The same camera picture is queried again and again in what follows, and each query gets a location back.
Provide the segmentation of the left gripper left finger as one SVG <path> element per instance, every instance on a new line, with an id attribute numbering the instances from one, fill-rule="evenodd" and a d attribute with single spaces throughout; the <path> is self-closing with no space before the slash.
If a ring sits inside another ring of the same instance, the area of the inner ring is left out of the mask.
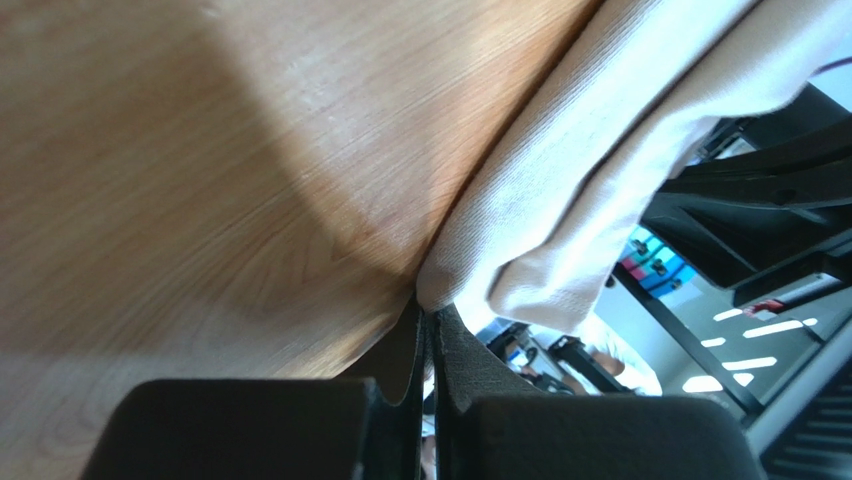
<path id="1" fill-rule="evenodd" d="M 332 379 L 160 379 L 111 414 L 86 479 L 417 479 L 425 367 L 415 300 Z"/>

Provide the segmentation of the beige t shirt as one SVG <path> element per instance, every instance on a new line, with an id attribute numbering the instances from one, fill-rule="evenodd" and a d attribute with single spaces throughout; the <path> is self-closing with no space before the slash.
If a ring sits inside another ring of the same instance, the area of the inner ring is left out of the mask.
<path id="1" fill-rule="evenodd" d="M 445 222 L 420 305 L 572 330 L 699 141 L 791 102 L 850 26 L 847 1 L 602 3 Z"/>

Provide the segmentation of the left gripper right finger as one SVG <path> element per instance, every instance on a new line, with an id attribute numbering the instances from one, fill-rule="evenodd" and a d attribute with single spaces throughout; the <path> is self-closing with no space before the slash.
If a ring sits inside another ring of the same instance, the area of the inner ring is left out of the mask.
<path id="1" fill-rule="evenodd" d="M 739 423 L 694 397 L 545 393 L 454 307 L 432 316 L 441 479 L 761 479 Z"/>

